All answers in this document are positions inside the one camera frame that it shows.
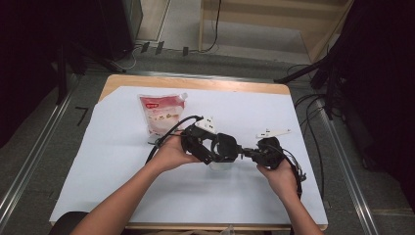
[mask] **table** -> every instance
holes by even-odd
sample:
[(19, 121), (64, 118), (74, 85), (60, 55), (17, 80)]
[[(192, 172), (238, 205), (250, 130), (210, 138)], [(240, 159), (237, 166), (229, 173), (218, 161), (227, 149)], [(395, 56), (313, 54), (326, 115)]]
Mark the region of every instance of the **table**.
[[(219, 21), (297, 29), (301, 33), (310, 61), (315, 62), (334, 34), (341, 32), (352, 2), (352, 0), (222, 0)], [(202, 1), (199, 50), (202, 50), (204, 42), (204, 21), (216, 20), (218, 3), (218, 0)]]
[[(147, 127), (137, 94), (183, 91), (189, 95), (183, 118), (209, 113), (214, 116), (219, 132), (235, 136), (243, 146), (254, 147), (255, 132), (263, 131), (265, 125), (290, 128), (292, 132), (279, 140), (307, 173), (301, 199), (317, 224), (322, 229), (327, 227), (287, 86), (133, 75), (109, 77), (50, 221), (53, 223), (66, 212), (91, 211), (144, 164), (152, 146), (145, 141)], [(269, 104), (258, 102), (269, 98), (272, 98)], [(238, 109), (242, 104), (246, 110)], [(267, 110), (267, 115), (256, 116), (248, 110), (251, 107), (256, 112)], [(248, 114), (251, 121), (260, 121), (246, 125), (241, 114)], [(229, 224), (237, 230), (290, 228), (281, 202), (250, 159), (237, 160), (225, 171), (213, 171), (204, 164), (186, 164), (165, 172), (146, 193), (127, 227), (223, 230)]]

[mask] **floor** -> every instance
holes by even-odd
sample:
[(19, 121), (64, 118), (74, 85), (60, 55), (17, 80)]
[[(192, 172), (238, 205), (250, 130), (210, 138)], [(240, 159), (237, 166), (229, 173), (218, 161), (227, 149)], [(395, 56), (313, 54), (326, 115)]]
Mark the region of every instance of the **floor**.
[[(157, 46), (157, 41), (164, 41), (162, 53), (156, 55), (156, 49), (149, 48), (147, 53), (136, 51), (135, 57), (127, 56), (117, 63), (123, 67), (134, 65), (131, 70), (127, 71), (131, 74), (140, 71), (175, 72), (244, 77), (250, 81), (258, 82), (272, 82), (272, 78), (284, 77), (287, 73), (301, 68), (292, 68), (293, 65), (310, 64), (305, 48), (301, 44), (300, 34), (296, 31), (276, 29), (271, 33), (267, 32), (266, 28), (247, 28), (240, 25), (226, 25), (226, 23), (219, 25), (218, 46), (211, 53), (190, 54), (183, 57), (181, 50), (184, 46), (197, 48), (199, 17), (196, 9), (199, 8), (198, 4), (200, 4), (199, 1), (171, 0), (161, 30), (155, 30), (159, 34), (159, 39), (152, 42), (152, 45)], [(206, 25), (208, 31), (211, 23), (207, 24), (209, 24)], [(246, 45), (245, 43), (237, 43), (236, 45), (228, 43), (226, 38), (221, 39), (220, 37), (221, 28), (235, 30), (235, 33), (254, 30), (257, 33), (249, 41), (261, 44), (261, 46), (260, 48), (258, 46), (252, 48), (243, 47), (242, 44)], [(265, 49), (266, 43), (260, 36), (264, 32), (274, 35), (274, 39), (278, 43), (273, 43), (274, 40), (271, 40), (269, 49)], [(26, 182), (20, 200), (15, 205), (7, 225), (0, 226), (0, 234), (45, 234), (49, 231), (50, 212), (59, 198), (60, 189), (73, 158), (76, 156), (91, 116), (91, 112), (87, 113), (85, 120), (77, 125), (82, 112), (76, 107), (88, 107), (92, 110), (108, 75), (109, 73), (101, 66), (91, 63), (86, 75), (76, 83), (76, 89), (69, 99), (65, 113), (57, 123), (56, 131), (48, 140), (46, 148), (41, 153), (41, 158), (34, 165), (31, 179)], [(308, 86), (308, 81), (309, 78), (304, 76), (289, 84), (294, 101), (305, 94), (314, 92)], [(45, 98), (10, 143), (0, 150), (2, 162), (0, 172), (4, 175), (0, 180), (2, 195), (7, 192), (15, 175), (23, 165), (25, 157), (30, 154), (31, 147), (41, 133), (43, 124), (47, 122), (49, 115), (55, 109), (55, 99), (56, 90)], [(305, 107), (299, 109), (299, 120), (305, 119), (304, 111)], [(363, 229), (358, 217), (349, 185), (347, 185), (342, 173), (337, 149), (331, 141), (327, 122), (323, 117), (317, 116), (311, 122), (318, 132), (317, 140), (324, 151), (323, 165), (319, 164), (315, 144), (309, 131), (304, 135), (304, 140), (311, 163), (315, 168), (314, 174), (319, 187), (325, 185), (323, 202), (329, 218), (329, 227), (325, 233), (370, 234)], [(376, 223), (377, 232), (374, 234), (415, 234), (413, 226), (415, 215), (399, 190), (398, 183), (384, 172), (372, 172), (364, 169), (354, 143), (342, 121), (336, 118), (328, 123), (336, 127), (336, 133), (342, 140), (342, 150), (347, 156), (347, 162)], [(321, 183), (322, 175), (325, 175), (324, 183)], [(274, 234), (287, 234), (287, 232), (274, 232)]]

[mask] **white table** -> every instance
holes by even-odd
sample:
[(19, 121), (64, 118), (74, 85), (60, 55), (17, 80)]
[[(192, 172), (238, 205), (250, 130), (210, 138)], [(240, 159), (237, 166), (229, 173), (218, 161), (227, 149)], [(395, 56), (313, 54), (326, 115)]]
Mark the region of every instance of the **white table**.
[[(50, 221), (66, 212), (90, 212), (144, 165), (153, 146), (146, 143), (138, 94), (183, 92), (189, 95), (183, 118), (213, 116), (218, 132), (234, 136), (243, 147), (254, 148), (255, 134), (265, 128), (291, 129), (278, 139), (306, 172), (302, 202), (316, 223), (327, 227), (287, 86), (126, 75), (109, 77)], [(229, 224), (238, 230), (290, 228), (282, 203), (249, 158), (236, 160), (230, 170), (186, 164), (165, 172), (150, 187), (128, 227), (221, 230)]]

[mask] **white clip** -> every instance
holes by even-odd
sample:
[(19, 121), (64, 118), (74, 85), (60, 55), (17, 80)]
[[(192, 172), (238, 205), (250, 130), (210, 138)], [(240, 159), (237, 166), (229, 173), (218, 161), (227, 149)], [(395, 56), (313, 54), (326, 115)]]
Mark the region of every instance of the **white clip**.
[(291, 129), (286, 129), (286, 130), (269, 130), (266, 129), (265, 132), (263, 133), (258, 133), (256, 135), (256, 138), (270, 138), (273, 136), (278, 136), (278, 135), (283, 135), (283, 134), (289, 134), (291, 133)]
[(210, 117), (210, 118), (204, 117), (203, 119), (196, 121), (195, 125), (202, 130), (205, 130), (212, 134), (216, 134), (216, 129), (214, 128), (214, 123), (213, 123), (213, 117)]

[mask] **hand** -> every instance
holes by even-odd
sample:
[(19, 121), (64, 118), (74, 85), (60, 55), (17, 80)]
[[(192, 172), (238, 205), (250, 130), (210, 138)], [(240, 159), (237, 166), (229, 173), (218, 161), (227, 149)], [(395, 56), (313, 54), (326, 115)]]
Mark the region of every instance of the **hand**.
[(184, 153), (181, 146), (180, 131), (175, 132), (174, 136), (169, 136), (161, 148), (156, 152), (148, 165), (155, 167), (159, 173), (177, 168), (184, 164), (200, 163), (193, 155)]
[(280, 199), (297, 196), (297, 183), (287, 160), (283, 160), (276, 169), (257, 165), (257, 169), (268, 179), (272, 190)]

